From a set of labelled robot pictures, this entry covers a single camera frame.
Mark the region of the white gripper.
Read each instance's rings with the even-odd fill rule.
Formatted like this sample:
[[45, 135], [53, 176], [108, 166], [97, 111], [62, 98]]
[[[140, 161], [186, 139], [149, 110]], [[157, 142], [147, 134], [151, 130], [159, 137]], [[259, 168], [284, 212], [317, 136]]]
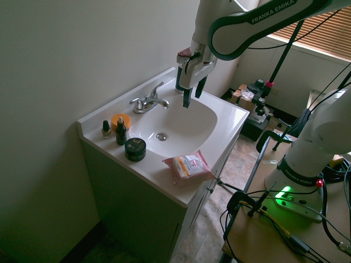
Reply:
[[199, 52], [194, 53], [184, 61], [179, 77], [179, 85], [185, 89], [183, 93], [183, 106], [185, 108], [188, 108], [190, 105], [192, 87], [196, 83], [198, 83], [198, 85], [195, 97], [200, 98], [207, 81], [207, 76], [213, 71], [215, 65], [215, 58], [212, 58], [209, 62], [204, 61]]

